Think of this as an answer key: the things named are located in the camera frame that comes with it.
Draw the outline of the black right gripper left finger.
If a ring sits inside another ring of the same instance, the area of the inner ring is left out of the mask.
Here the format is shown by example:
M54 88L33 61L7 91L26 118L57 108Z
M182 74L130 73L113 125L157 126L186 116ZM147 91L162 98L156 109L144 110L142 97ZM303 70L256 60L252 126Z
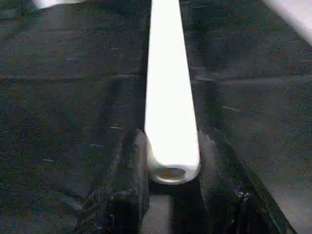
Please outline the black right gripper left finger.
M128 131L115 151L110 176L94 186L79 212L75 234L138 234L149 209L147 137Z

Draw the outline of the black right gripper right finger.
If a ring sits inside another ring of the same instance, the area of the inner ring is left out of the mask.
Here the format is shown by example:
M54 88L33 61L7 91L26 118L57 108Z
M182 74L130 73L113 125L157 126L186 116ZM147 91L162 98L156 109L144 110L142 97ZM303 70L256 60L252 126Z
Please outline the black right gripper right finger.
M198 131L199 184L210 234L294 234L260 178L217 129Z

